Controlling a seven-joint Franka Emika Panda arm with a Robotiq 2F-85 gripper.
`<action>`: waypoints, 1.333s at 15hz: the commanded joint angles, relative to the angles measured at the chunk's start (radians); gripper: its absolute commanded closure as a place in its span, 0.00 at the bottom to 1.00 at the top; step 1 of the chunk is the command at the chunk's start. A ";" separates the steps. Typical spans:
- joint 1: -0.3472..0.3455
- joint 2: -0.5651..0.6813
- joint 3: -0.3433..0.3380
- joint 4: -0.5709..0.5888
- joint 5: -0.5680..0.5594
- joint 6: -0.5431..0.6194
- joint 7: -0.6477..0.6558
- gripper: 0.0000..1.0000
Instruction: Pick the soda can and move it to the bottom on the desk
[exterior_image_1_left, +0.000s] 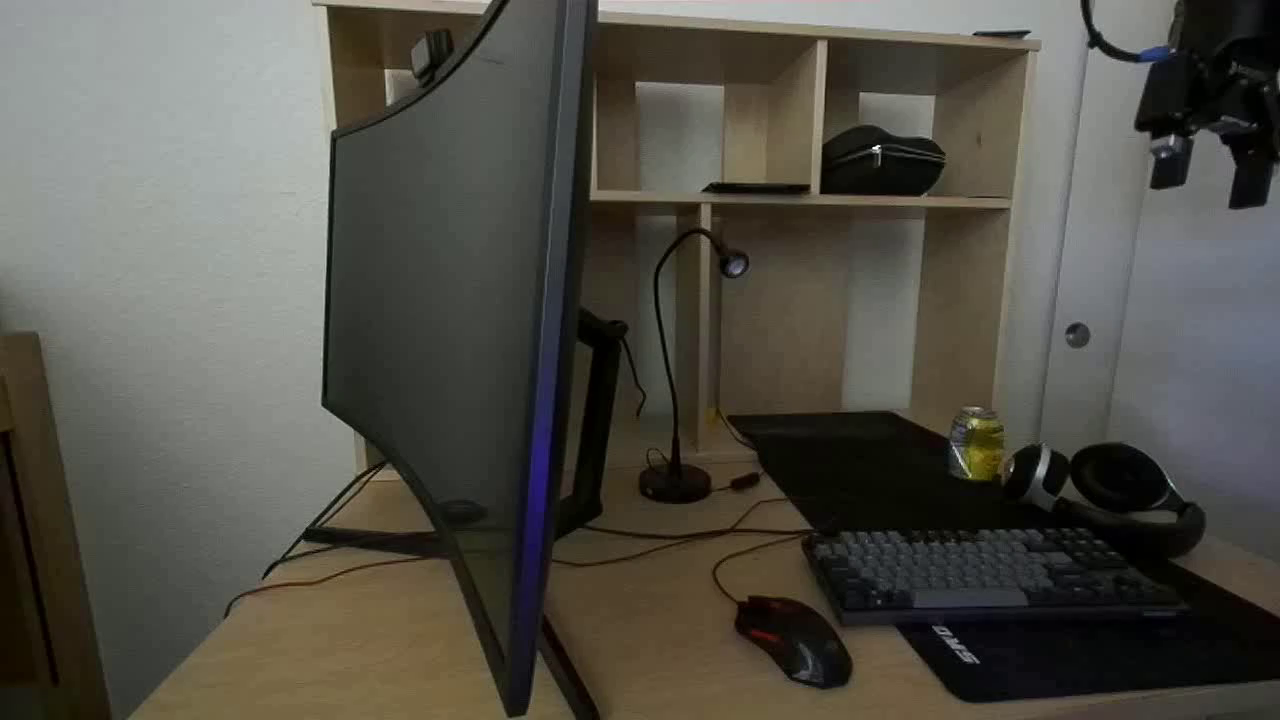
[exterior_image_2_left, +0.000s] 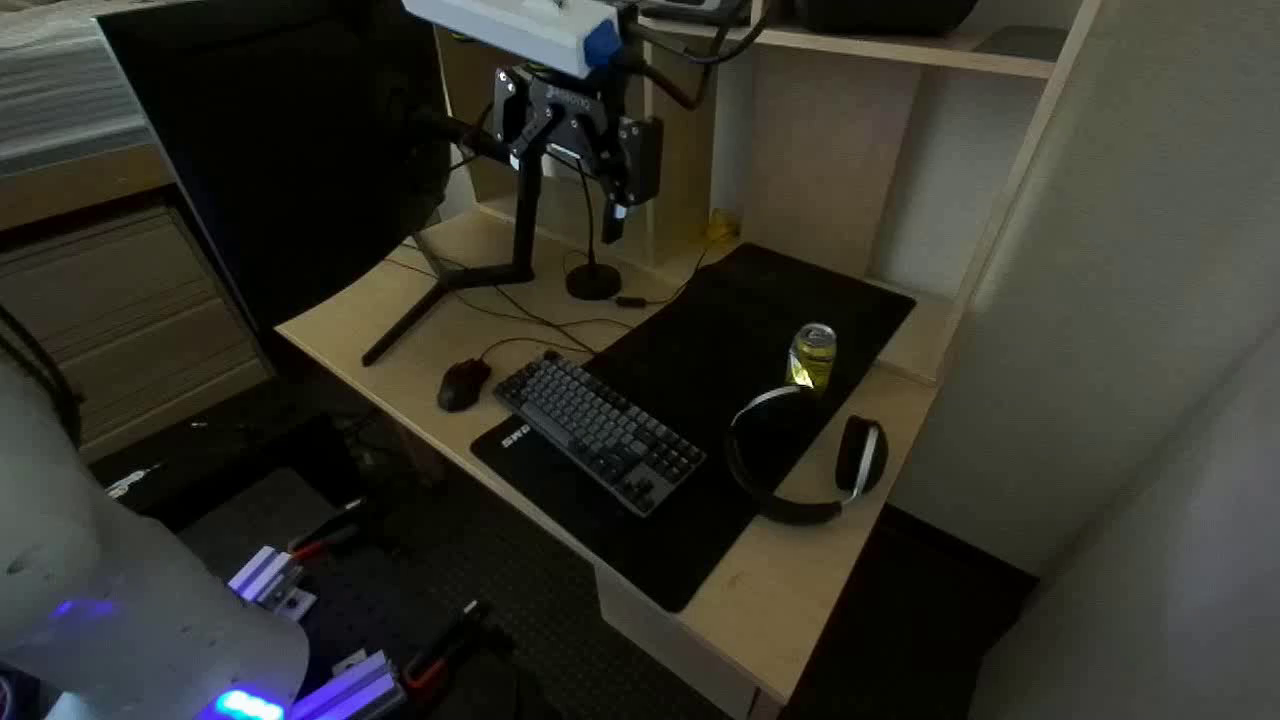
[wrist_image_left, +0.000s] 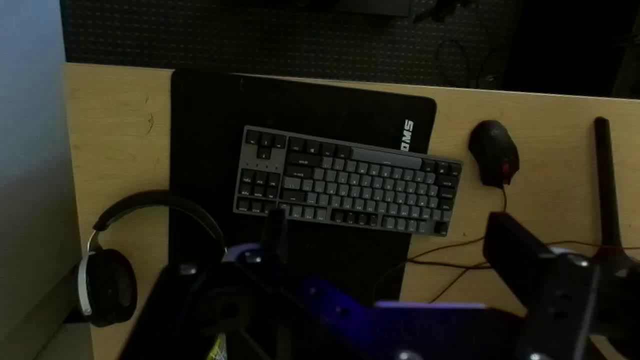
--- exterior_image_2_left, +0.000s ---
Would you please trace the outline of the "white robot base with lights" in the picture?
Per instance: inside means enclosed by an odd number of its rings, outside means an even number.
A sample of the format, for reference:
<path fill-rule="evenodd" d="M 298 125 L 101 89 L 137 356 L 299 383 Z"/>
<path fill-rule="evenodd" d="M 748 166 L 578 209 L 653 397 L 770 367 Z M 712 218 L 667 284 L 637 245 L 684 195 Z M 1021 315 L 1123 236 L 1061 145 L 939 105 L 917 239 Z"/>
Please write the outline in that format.
<path fill-rule="evenodd" d="M 219 692 L 293 701 L 310 637 L 246 605 L 161 520 L 116 505 L 47 393 L 0 365 L 0 664 L 89 720 L 205 720 Z"/>

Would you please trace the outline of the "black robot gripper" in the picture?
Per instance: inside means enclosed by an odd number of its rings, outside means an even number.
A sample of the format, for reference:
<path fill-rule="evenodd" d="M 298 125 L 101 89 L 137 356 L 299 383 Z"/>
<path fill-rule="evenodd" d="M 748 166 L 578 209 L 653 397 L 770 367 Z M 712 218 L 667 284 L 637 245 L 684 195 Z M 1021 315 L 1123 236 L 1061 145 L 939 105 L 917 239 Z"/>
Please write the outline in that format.
<path fill-rule="evenodd" d="M 630 218 L 660 193 L 664 125 L 630 116 L 601 85 L 519 63 L 501 70 L 487 133 L 512 171 L 552 157 L 596 179 L 605 193 L 605 245 L 617 245 Z"/>

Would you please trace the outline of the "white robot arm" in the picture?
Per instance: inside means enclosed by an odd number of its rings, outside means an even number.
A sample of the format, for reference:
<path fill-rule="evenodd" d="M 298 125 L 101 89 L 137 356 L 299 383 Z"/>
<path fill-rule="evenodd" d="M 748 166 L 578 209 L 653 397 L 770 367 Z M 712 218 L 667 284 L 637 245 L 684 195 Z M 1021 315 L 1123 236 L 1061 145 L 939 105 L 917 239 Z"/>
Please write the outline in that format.
<path fill-rule="evenodd" d="M 620 154 L 630 20 L 617 0 L 401 0 L 408 15 L 528 61 L 605 107 L 601 135 Z"/>

